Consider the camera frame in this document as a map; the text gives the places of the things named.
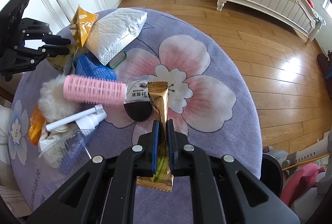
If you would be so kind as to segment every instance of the orange packet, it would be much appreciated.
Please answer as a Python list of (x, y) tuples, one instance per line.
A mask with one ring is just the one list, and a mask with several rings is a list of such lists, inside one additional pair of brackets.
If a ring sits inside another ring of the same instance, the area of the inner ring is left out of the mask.
[(90, 34), (92, 25), (97, 21), (98, 16), (98, 14), (89, 13), (78, 6), (71, 24), (69, 25), (69, 29), (80, 48), (83, 48)]
[(42, 127), (45, 123), (45, 117), (36, 106), (30, 118), (29, 139), (33, 145), (37, 145), (42, 134)]

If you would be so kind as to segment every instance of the pink flower pattern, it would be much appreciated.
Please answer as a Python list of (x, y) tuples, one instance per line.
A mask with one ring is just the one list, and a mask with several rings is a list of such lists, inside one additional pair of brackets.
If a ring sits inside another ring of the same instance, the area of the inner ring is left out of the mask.
[[(151, 80), (167, 81), (169, 85), (168, 118), (175, 131), (188, 135), (188, 126), (200, 132), (215, 132), (232, 118), (236, 95), (220, 80), (203, 75), (211, 62), (206, 46), (187, 35), (165, 39), (159, 46), (159, 58), (141, 48), (132, 48), (127, 59), (116, 69), (117, 79), (150, 75)], [(123, 106), (106, 106), (106, 121), (116, 128), (134, 123)], [(137, 122), (132, 143), (141, 134), (152, 130), (154, 115)]]

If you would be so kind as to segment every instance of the blue gripper pad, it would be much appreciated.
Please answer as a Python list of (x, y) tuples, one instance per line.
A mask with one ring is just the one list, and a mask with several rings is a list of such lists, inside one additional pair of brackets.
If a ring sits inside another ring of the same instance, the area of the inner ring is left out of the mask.
[(171, 170), (171, 173), (174, 171), (174, 150), (173, 150), (173, 141), (172, 141), (172, 131), (174, 131), (174, 128), (170, 127), (170, 121), (167, 120), (166, 126), (167, 126), (167, 145), (168, 145), (168, 155), (169, 155), (169, 168)]
[(157, 172), (157, 151), (158, 151), (158, 136), (159, 136), (159, 124), (155, 125), (156, 127), (152, 129), (154, 130), (154, 141), (153, 141), (153, 151), (152, 151), (152, 172), (156, 174)]

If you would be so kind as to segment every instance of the pink hair roller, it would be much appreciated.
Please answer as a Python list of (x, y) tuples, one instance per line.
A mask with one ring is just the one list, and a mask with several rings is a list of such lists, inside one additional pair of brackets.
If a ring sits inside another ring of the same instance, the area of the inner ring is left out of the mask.
[(126, 96), (124, 83), (68, 75), (63, 85), (63, 95), (67, 100), (121, 106)]

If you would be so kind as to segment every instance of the wooden floor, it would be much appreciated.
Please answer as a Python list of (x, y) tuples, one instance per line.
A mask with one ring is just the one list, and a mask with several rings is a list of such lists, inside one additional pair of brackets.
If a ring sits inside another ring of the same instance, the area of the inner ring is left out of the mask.
[(233, 60), (255, 102), (263, 145), (295, 152), (331, 129), (331, 102), (316, 56), (293, 29), (261, 12), (216, 0), (123, 0), (174, 15), (209, 35)]

